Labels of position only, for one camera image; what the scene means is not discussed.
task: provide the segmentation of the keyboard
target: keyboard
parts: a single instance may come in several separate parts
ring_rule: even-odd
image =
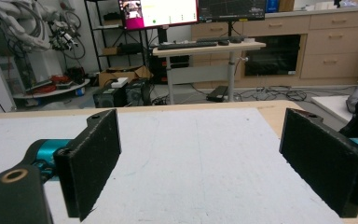
[[[222,41],[222,40],[228,40],[231,42],[232,40],[237,40],[237,39],[240,39],[241,41],[243,41],[245,38],[247,38],[246,35],[233,35],[233,36],[222,35],[222,36],[199,38],[199,39],[197,39],[197,43],[218,42],[218,41]]]
[[[193,48],[205,48],[205,47],[214,47],[216,42],[197,42],[197,43],[185,43],[185,44],[169,44],[169,45],[158,45],[158,50],[165,49],[193,49]]]

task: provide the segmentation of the computer screen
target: computer screen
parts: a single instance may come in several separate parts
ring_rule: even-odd
[[[177,26],[198,22],[197,0],[118,0],[127,30]]]
[[[262,21],[266,0],[199,0],[199,20]]]

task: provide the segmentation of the drawer handle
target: drawer handle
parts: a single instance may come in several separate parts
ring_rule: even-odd
[[[347,19],[338,19],[338,20],[333,19],[331,22],[332,22],[332,23],[344,23],[344,22],[346,22],[346,21],[347,21]]]
[[[211,31],[222,31],[223,30],[223,28],[222,27],[212,27],[211,28]]]
[[[324,60],[324,63],[337,63],[337,62],[338,62],[337,59]]]
[[[343,36],[344,36],[343,34],[339,34],[339,35],[329,35],[328,37],[331,39],[333,38],[338,39],[338,38],[342,38]]]
[[[283,26],[283,24],[281,22],[279,22],[279,23],[270,23],[269,24],[269,27],[281,27],[281,26]]]

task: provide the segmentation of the white table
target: white table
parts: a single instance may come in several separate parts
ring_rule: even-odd
[[[241,42],[238,44],[229,44],[228,46],[216,46],[206,48],[193,49],[153,49],[153,55],[159,58],[166,58],[167,61],[167,79],[168,91],[170,95],[170,103],[174,104],[173,100],[173,85],[193,83],[201,81],[214,80],[228,80],[228,100],[234,101],[234,73],[235,73],[235,57],[234,52],[243,50],[255,50],[265,47],[266,44],[259,42]],[[228,65],[211,65],[200,67],[185,67],[185,68],[171,68],[172,56],[182,55],[196,55],[196,54],[211,54],[229,52]]]

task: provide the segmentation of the drawer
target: drawer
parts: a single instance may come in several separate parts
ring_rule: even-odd
[[[310,17],[310,29],[331,29],[358,26],[358,12],[341,12]]]
[[[266,18],[264,21],[245,21],[243,34],[261,35],[301,35],[308,32],[310,16]]]
[[[233,24],[232,35],[242,34],[242,22],[235,22]],[[228,35],[228,24],[226,22],[210,22],[200,23],[191,26],[191,36],[193,39],[203,36],[220,36]]]
[[[358,77],[358,53],[305,55],[301,78]]]
[[[358,52],[358,28],[313,30],[308,33],[306,54]]]

